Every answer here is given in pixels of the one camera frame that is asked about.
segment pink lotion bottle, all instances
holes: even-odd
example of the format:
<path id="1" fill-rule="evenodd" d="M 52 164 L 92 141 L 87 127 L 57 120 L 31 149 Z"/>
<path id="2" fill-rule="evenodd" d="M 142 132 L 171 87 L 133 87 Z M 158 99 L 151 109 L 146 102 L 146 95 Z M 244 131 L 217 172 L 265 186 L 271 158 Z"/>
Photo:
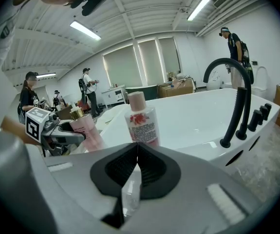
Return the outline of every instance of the pink lotion bottle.
<path id="1" fill-rule="evenodd" d="M 159 146 L 159 130 L 154 107 L 147 107 L 144 93 L 128 94 L 131 111 L 125 114 L 126 122 L 133 142 L 143 142 Z"/>
<path id="2" fill-rule="evenodd" d="M 86 136 L 83 145 L 87 148 L 88 152 L 103 149 L 105 145 L 95 127 L 92 116 L 90 114 L 85 115 L 82 109 L 76 107 L 74 103 L 72 103 L 72 107 L 70 114 L 73 121 L 70 122 L 70 125 L 75 132 L 83 133 Z"/>

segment window blind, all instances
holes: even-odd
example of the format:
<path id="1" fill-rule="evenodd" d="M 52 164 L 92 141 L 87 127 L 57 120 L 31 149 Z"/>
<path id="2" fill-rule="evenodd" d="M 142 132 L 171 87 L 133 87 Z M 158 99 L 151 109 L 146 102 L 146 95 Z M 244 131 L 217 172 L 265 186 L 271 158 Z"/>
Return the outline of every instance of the window blind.
<path id="1" fill-rule="evenodd" d="M 148 85 L 163 83 L 163 73 L 155 40 L 139 43 Z"/>
<path id="2" fill-rule="evenodd" d="M 118 49 L 103 57 L 111 83 L 126 87 L 142 86 L 133 45 Z"/>
<path id="3" fill-rule="evenodd" d="M 180 71 L 177 49 L 173 38 L 159 39 L 165 62 L 166 72 Z"/>

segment black t-shirt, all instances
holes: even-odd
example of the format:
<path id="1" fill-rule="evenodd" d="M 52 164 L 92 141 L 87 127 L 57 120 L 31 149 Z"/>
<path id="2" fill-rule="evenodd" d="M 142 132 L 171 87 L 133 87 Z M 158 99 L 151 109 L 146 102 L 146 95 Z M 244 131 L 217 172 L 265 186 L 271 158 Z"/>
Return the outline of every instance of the black t-shirt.
<path id="1" fill-rule="evenodd" d="M 26 87 L 22 89 L 20 101 L 21 101 L 21 107 L 23 106 L 33 106 L 34 100 L 38 99 L 38 96 L 34 90 L 30 90 Z"/>
<path id="2" fill-rule="evenodd" d="M 232 34 L 228 35 L 227 45 L 228 45 L 229 51 L 231 53 L 231 59 L 234 59 L 234 60 L 238 61 L 237 47 L 235 45 L 235 43 L 237 41 L 241 41 L 241 40 L 239 39 L 239 37 L 235 33 L 232 33 Z"/>

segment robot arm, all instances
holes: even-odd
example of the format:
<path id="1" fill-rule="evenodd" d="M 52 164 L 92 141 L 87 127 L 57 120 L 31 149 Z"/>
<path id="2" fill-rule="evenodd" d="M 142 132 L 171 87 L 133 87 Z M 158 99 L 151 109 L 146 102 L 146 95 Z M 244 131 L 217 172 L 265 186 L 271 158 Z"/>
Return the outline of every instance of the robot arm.
<path id="1" fill-rule="evenodd" d="M 36 107 L 25 115 L 25 132 L 54 156 L 61 155 L 63 146 L 86 139 L 84 134 L 73 131 L 69 121 L 61 121 L 55 113 Z"/>

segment pink bottle cap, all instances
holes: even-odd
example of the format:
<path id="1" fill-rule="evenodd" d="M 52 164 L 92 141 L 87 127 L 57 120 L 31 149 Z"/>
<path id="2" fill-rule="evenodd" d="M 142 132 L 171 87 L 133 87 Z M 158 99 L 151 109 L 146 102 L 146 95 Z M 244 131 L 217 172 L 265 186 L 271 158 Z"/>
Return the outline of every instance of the pink bottle cap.
<path id="1" fill-rule="evenodd" d="M 143 92 L 133 92 L 131 94 L 128 94 L 128 99 L 132 111 L 141 111 L 146 108 L 146 102 Z"/>

